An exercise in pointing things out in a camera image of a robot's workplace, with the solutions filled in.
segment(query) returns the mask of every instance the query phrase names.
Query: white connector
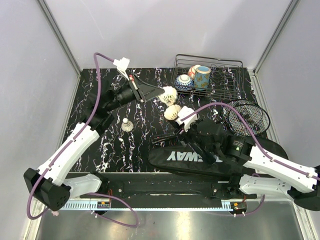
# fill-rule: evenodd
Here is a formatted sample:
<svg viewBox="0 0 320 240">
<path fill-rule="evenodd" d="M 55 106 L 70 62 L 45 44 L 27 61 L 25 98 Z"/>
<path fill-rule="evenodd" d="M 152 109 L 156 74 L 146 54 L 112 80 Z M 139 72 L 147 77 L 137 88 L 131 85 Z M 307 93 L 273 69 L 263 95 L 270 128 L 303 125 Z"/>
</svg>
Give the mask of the white connector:
<svg viewBox="0 0 320 240">
<path fill-rule="evenodd" d="M 188 129 L 190 128 L 190 125 L 194 123 L 197 119 L 198 116 L 197 114 L 194 114 L 193 116 L 187 118 L 184 121 L 181 121 L 181 119 L 185 118 L 186 116 L 192 114 L 194 110 L 192 108 L 189 108 L 187 106 L 183 106 L 181 110 L 178 112 L 178 118 L 175 120 L 179 125 L 184 124 L 184 130 L 188 132 Z"/>
<path fill-rule="evenodd" d="M 124 76 L 128 81 L 130 81 L 130 80 L 129 80 L 129 77 L 128 77 L 127 73 L 126 73 L 126 70 L 127 70 L 127 68 L 128 68 L 129 63 L 130 63 L 130 59 L 125 58 L 125 57 L 123 57 L 123 58 L 120 59 L 120 60 L 115 59 L 115 60 L 113 61 L 113 65 L 116 66 L 117 71 L 118 71 L 122 76 Z"/>
<path fill-rule="evenodd" d="M 115 65 L 117 67 L 117 69 L 119 68 L 122 71 L 126 71 L 128 66 L 130 63 L 130 59 L 123 57 L 120 60 L 115 59 L 113 61 L 113 65 Z"/>
</svg>

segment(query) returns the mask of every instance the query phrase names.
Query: wire basket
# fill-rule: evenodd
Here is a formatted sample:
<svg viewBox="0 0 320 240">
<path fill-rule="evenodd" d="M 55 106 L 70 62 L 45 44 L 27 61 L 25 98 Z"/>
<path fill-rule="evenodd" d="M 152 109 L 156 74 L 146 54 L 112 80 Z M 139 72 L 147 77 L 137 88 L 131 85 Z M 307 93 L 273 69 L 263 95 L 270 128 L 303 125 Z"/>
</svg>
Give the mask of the wire basket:
<svg viewBox="0 0 320 240">
<path fill-rule="evenodd" d="M 176 78 L 179 75 L 188 74 L 189 69 L 194 65 L 206 66 L 211 69 L 208 87 L 191 86 L 187 91 L 179 89 L 183 86 L 175 83 Z M 239 60 L 178 54 L 175 56 L 171 84 L 179 93 L 220 100 L 236 100 L 244 91 L 244 75 L 244 65 Z"/>
</svg>

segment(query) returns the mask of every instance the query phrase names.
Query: black marble tabletop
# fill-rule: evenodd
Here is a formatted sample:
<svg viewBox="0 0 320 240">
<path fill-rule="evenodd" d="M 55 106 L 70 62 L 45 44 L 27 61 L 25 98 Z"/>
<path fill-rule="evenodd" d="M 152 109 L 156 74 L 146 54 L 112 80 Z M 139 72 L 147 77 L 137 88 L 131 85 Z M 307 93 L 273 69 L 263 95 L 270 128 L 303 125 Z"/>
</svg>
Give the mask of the black marble tabletop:
<svg viewBox="0 0 320 240">
<path fill-rule="evenodd" d="M 170 86 L 172 68 L 133 68 L 130 72 L 142 80 L 159 87 Z M 102 91 L 104 81 L 112 79 L 112 86 L 118 88 L 125 80 L 116 69 L 101 69 Z M 256 101 L 250 77 L 247 71 L 242 81 L 244 92 L 241 98 Z M 95 69 L 84 69 L 79 87 L 73 102 L 64 138 L 72 132 L 80 121 L 83 111 L 88 107 L 87 97 L 90 91 L 97 91 Z M 197 109 L 210 102 L 221 102 L 227 99 L 206 98 L 196 95 L 180 94 L 178 104 Z M 130 102 L 112 113 L 115 120 L 100 139 L 94 142 L 72 167 L 71 172 L 154 172 L 154 167 L 147 164 L 149 150 L 152 148 L 150 137 L 170 133 L 173 127 L 164 119 L 166 105 L 158 98 L 146 103 Z M 202 118 L 220 121 L 220 107 L 207 108 L 199 113 Z M 131 132 L 121 129 L 123 118 L 134 124 Z"/>
</svg>

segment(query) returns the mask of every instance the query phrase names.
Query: ruler scale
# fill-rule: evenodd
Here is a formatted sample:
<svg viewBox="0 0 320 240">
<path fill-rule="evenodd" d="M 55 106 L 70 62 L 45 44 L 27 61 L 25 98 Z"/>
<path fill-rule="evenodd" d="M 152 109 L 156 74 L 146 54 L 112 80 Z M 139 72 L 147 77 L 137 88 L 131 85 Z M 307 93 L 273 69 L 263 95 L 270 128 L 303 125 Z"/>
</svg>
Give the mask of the ruler scale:
<svg viewBox="0 0 320 240">
<path fill-rule="evenodd" d="M 153 207 L 153 208 L 132 208 L 136 212 L 225 212 L 233 211 L 230 201 L 221 200 L 222 207 Z M 109 199 L 83 198 L 69 200 L 61 210 L 74 211 L 130 211 L 129 208 L 110 208 Z"/>
</svg>

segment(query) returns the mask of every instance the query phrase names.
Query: gray wall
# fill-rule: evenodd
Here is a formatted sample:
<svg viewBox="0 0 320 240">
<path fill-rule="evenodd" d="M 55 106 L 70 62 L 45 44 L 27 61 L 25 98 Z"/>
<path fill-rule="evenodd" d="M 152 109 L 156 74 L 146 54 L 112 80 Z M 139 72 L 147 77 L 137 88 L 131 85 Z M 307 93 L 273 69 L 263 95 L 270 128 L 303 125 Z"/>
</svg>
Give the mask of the gray wall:
<svg viewBox="0 0 320 240">
<path fill-rule="evenodd" d="M 176 54 L 253 68 L 290 0 L 46 0 L 81 68 L 92 53 L 131 68 L 172 67 Z M 101 61 L 101 67 L 113 67 Z"/>
<path fill-rule="evenodd" d="M 320 165 L 320 1 L 301 1 L 258 76 L 290 160 Z M 320 235 L 320 212 L 313 212 Z"/>
<path fill-rule="evenodd" d="M 1 0 L 0 23 L 0 239 L 15 240 L 24 171 L 54 153 L 77 76 L 35 0 Z"/>
</svg>

